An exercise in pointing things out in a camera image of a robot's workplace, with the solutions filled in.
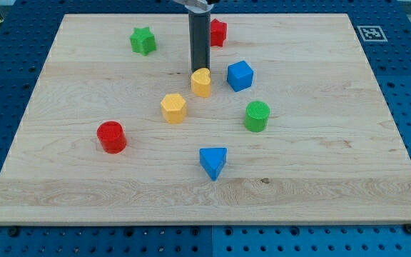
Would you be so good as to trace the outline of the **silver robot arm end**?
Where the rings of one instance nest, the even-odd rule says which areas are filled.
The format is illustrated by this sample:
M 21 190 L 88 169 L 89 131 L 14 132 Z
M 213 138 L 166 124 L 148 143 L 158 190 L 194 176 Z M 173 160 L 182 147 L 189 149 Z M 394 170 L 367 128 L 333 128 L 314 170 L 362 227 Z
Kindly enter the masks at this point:
M 173 0 L 174 2 L 185 6 L 188 10 L 200 13 L 210 11 L 220 0 Z

